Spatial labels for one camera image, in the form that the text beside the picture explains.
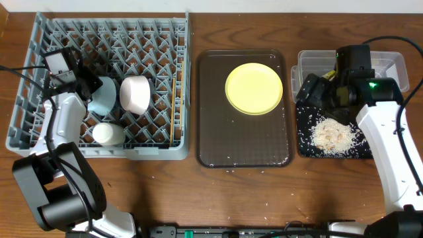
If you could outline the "light blue bowl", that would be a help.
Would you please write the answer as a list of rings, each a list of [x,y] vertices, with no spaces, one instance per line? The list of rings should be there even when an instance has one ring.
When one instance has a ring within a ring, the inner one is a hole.
[[[92,94],[92,101],[88,104],[88,111],[100,116],[106,116],[116,104],[116,81],[109,77],[99,77],[102,85]]]

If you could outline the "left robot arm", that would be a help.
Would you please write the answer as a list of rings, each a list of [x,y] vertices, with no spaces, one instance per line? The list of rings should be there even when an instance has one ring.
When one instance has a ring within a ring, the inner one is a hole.
[[[40,137],[29,156],[12,168],[36,223],[44,231],[135,237],[133,216],[107,202],[100,179],[78,147],[86,101],[99,88],[99,78],[85,66],[44,67],[59,84],[45,83]]]

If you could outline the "green orange snack wrapper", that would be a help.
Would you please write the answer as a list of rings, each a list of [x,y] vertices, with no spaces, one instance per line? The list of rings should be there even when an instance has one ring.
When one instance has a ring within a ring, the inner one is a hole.
[[[325,73],[323,75],[323,78],[325,78],[325,79],[327,79],[329,81],[332,81],[333,79],[336,78],[336,71],[335,70],[332,70],[332,71],[329,71],[328,73]]]

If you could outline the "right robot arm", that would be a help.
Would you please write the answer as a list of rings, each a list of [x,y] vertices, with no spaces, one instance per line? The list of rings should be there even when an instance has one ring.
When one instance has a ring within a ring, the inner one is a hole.
[[[330,237],[421,237],[422,160],[404,113],[399,83],[373,66],[367,44],[300,52],[303,80],[296,102],[321,109],[341,124],[355,122],[371,149],[383,187],[386,216],[371,225],[334,222]]]

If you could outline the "yellow round plate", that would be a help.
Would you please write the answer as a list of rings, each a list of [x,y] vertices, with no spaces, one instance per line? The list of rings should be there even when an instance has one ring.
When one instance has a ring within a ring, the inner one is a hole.
[[[281,102],[284,86],[280,76],[261,63],[245,63],[230,72],[225,95],[233,108],[247,115],[267,114]]]

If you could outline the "white paper cup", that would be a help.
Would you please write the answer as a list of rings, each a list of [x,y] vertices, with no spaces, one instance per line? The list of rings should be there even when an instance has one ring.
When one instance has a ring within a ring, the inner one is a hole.
[[[93,128],[93,139],[103,147],[119,146],[125,142],[126,135],[121,126],[102,122]]]

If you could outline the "pale pink bowl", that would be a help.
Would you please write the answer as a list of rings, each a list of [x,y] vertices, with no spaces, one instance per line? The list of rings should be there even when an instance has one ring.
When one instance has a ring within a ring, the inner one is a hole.
[[[151,99],[151,87],[145,76],[127,77],[120,86],[120,104],[125,111],[142,115]]]

